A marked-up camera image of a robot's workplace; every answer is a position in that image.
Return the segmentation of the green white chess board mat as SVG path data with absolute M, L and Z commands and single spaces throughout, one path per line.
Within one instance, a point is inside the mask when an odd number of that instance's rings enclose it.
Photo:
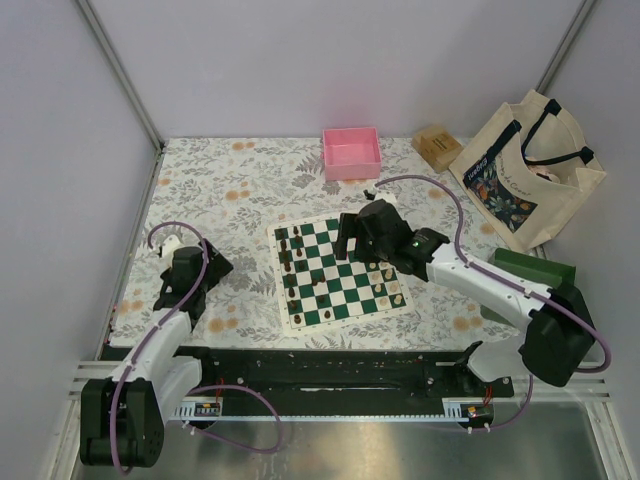
M 355 239 L 348 241 L 347 259 L 336 259 L 338 228 L 339 215 L 329 213 L 267 229 L 281 325 L 289 337 L 414 311 L 409 288 L 394 267 L 354 258 Z M 302 318 L 299 326 L 296 314 Z

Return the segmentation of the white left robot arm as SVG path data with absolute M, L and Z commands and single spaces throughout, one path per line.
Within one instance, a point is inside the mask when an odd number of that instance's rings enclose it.
M 213 366 L 177 351 L 204 313 L 208 292 L 233 266 L 207 239 L 195 246 L 166 242 L 160 253 L 170 263 L 149 328 L 107 377 L 89 380 L 81 391 L 79 454 L 85 465 L 123 471 L 153 466 L 182 399 L 216 386 Z

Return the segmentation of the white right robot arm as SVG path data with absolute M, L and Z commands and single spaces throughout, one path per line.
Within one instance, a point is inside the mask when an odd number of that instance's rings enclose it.
M 358 213 L 339 218 L 334 253 L 364 263 L 386 262 L 404 275 L 451 288 L 487 307 L 518 329 L 498 342 L 479 342 L 459 359 L 455 383 L 475 396 L 501 377 L 530 374 L 565 386 L 595 342 L 595 330 L 580 291 L 557 288 L 510 274 L 458 252 L 445 235 L 429 228 L 412 229 L 394 205 L 376 200 Z

